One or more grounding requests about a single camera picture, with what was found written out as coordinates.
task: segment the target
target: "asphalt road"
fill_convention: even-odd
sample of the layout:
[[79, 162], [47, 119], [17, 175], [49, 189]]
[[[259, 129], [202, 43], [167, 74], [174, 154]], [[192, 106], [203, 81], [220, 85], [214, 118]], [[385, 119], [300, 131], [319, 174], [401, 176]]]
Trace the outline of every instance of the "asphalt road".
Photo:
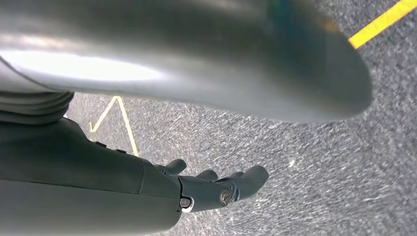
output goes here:
[[[395, 0], [315, 0], [352, 36]], [[188, 162], [186, 174], [263, 165], [270, 180], [252, 199], [184, 214], [167, 236], [417, 234], [417, 10], [362, 46], [375, 101], [362, 116], [321, 125], [245, 117], [189, 104], [123, 98], [139, 154]], [[77, 94], [68, 117], [89, 137], [132, 153], [111, 96]]]

